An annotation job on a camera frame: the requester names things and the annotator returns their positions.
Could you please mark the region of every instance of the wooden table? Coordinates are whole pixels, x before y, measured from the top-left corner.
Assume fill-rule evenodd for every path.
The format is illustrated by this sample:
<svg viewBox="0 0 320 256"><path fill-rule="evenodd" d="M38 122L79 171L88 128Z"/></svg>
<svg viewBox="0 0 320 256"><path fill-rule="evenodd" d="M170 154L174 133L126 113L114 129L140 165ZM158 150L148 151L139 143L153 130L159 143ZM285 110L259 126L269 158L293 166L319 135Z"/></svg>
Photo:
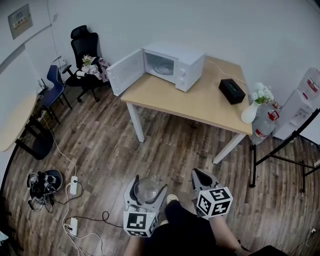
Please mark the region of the wooden table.
<svg viewBox="0 0 320 256"><path fill-rule="evenodd" d="M121 100L127 104L140 142L144 142L145 137L136 106L188 118L237 133L214 158L214 164L219 163L246 135L252 134L251 124L245 124L241 120L242 111L249 106L248 96L245 96L242 103L230 105L219 90L219 84L221 79L232 77L223 74L212 62L216 63L224 73L242 81L245 80L239 65L207 56L201 78L187 92L176 89L173 83L146 73L125 91ZM247 94L245 84L234 80Z"/></svg>
<svg viewBox="0 0 320 256"><path fill-rule="evenodd" d="M36 92L26 95L20 104L10 113L5 124L0 128L0 151L4 152L8 150L15 142L38 160L43 159L50 152L53 145L53 137L32 116L37 98ZM33 130L31 126L35 126L40 133ZM35 137L32 148L19 139L25 129Z"/></svg>

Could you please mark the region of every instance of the shoe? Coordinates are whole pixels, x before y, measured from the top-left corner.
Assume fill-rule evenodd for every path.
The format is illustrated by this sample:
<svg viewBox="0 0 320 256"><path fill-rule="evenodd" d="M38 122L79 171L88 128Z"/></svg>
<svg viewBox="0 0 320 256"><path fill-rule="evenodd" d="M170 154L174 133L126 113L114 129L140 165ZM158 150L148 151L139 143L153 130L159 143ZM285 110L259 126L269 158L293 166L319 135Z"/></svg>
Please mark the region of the shoe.
<svg viewBox="0 0 320 256"><path fill-rule="evenodd" d="M162 221L161 223L160 223L160 225L159 226L162 226L162 225L164 225L164 224L168 224L169 223L169 221L167 220L167 219L165 219L164 221Z"/></svg>
<svg viewBox="0 0 320 256"><path fill-rule="evenodd" d="M179 201L179 198L175 194L168 194L166 197L166 204L168 205L172 200Z"/></svg>

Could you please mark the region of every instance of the wall sign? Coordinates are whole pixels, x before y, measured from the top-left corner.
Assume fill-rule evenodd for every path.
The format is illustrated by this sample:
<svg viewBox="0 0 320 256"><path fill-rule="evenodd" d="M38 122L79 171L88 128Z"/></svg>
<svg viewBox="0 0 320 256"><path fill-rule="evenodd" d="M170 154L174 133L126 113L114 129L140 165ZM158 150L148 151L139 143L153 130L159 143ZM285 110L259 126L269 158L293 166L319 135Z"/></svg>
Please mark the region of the wall sign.
<svg viewBox="0 0 320 256"><path fill-rule="evenodd" d="M13 40L20 36L27 29L31 28L32 23L29 4L16 10L14 13L8 16L9 26Z"/></svg>

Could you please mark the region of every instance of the white vase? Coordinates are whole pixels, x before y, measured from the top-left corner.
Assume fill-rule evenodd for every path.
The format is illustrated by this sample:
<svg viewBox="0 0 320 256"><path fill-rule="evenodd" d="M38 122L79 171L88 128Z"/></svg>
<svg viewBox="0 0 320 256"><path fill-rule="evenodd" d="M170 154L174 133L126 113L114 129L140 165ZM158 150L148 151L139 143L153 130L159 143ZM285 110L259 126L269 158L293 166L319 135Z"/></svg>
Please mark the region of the white vase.
<svg viewBox="0 0 320 256"><path fill-rule="evenodd" d="M261 106L261 104L256 103L254 100L250 106L248 106L241 114L241 120L245 124L251 124L256 117L257 110Z"/></svg>

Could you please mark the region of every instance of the blue chair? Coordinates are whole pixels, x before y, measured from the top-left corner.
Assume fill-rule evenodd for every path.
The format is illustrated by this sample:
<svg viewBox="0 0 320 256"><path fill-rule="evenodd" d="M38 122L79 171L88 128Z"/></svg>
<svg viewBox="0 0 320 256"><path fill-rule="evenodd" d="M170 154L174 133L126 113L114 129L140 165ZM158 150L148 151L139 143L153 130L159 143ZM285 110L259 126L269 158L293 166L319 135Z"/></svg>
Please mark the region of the blue chair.
<svg viewBox="0 0 320 256"><path fill-rule="evenodd" d="M55 103L56 100L59 100L63 105L64 103L60 99L60 96L62 95L62 97L64 98L64 100L66 101L66 103L68 104L71 110L72 110L72 107L64 94L64 89L65 89L64 83L61 79L59 69L56 65L50 66L50 69L48 71L48 74L46 75L46 78L53 83L54 87L44 94L41 103L43 107L47 110L49 116L52 119L54 118L60 124L57 116L55 115L55 113L51 108L52 104Z"/></svg>

